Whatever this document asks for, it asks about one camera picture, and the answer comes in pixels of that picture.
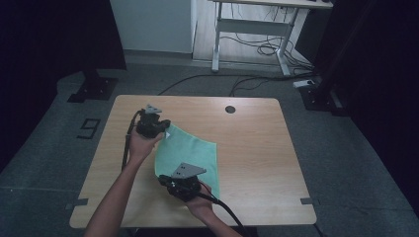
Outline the green cloth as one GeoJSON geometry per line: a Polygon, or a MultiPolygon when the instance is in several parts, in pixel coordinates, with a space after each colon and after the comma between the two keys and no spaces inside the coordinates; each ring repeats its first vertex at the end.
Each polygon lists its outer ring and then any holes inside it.
{"type": "Polygon", "coordinates": [[[209,185],[211,193],[219,198],[217,145],[172,123],[158,143],[154,162],[155,175],[171,176],[182,163],[206,169],[205,173],[199,175],[199,179],[209,185]]]}

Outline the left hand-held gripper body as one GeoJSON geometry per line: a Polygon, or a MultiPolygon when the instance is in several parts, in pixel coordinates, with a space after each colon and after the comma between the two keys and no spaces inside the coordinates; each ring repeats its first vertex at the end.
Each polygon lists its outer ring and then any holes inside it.
{"type": "Polygon", "coordinates": [[[155,138],[160,132],[163,132],[164,124],[160,121],[159,113],[161,113],[161,110],[151,105],[141,109],[136,132],[145,138],[155,138]]]}

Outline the person's right hand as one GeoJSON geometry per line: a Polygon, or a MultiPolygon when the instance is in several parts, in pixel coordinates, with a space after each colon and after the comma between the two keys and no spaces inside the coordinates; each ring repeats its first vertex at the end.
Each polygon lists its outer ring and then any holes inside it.
{"type": "Polygon", "coordinates": [[[200,221],[207,221],[214,217],[212,202],[203,197],[194,197],[186,202],[189,212],[200,221]]]}

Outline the black tape floor mark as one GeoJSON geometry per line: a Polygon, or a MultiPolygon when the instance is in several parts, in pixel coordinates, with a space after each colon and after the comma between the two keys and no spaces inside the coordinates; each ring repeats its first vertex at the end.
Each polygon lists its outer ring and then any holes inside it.
{"type": "Polygon", "coordinates": [[[101,120],[99,118],[86,118],[81,127],[81,133],[77,135],[78,139],[93,139],[101,120]]]}

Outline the white desk frame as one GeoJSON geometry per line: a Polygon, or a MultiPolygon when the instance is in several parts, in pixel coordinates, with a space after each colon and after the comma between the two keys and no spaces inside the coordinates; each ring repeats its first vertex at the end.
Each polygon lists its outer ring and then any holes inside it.
{"type": "Polygon", "coordinates": [[[285,76],[290,76],[285,51],[293,32],[293,26],[300,9],[323,9],[331,10],[333,3],[330,0],[210,0],[217,5],[215,18],[215,42],[212,50],[211,71],[219,70],[219,41],[221,33],[238,33],[258,36],[283,37],[280,49],[276,52],[281,71],[285,76]],[[291,19],[288,22],[266,22],[253,20],[238,20],[222,17],[224,4],[245,4],[272,7],[294,8],[291,19]]]}

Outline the person's left hand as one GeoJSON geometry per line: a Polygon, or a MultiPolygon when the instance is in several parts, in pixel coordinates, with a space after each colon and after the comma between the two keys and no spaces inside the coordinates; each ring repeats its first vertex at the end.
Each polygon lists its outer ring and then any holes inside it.
{"type": "Polygon", "coordinates": [[[139,167],[163,136],[164,133],[160,132],[154,138],[146,138],[134,131],[129,139],[129,158],[127,163],[139,167]]]}

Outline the black stand base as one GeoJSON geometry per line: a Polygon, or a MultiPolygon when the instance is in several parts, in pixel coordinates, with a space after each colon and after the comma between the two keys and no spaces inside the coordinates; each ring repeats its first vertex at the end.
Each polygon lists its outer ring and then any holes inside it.
{"type": "Polygon", "coordinates": [[[96,69],[87,69],[82,71],[84,82],[79,90],[72,94],[68,103],[84,103],[86,100],[108,101],[119,80],[117,78],[102,77],[96,69]]]}
{"type": "Polygon", "coordinates": [[[335,117],[347,117],[349,114],[344,109],[334,89],[326,90],[321,86],[304,86],[298,89],[304,107],[308,111],[329,112],[335,117]]]}

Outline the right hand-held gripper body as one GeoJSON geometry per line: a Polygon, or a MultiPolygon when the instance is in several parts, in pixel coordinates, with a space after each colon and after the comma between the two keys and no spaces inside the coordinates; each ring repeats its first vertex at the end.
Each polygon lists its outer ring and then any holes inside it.
{"type": "Polygon", "coordinates": [[[198,175],[207,170],[202,167],[181,163],[170,177],[166,177],[164,185],[170,195],[187,202],[195,198],[201,190],[198,175]]]}

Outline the dark curtain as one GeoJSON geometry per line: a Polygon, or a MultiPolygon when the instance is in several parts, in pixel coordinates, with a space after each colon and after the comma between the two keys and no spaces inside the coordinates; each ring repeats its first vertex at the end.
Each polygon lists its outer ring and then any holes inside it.
{"type": "Polygon", "coordinates": [[[0,0],[0,172],[87,69],[126,69],[111,0],[0,0]]]}
{"type": "Polygon", "coordinates": [[[315,67],[419,217],[419,0],[331,0],[315,67]]]}

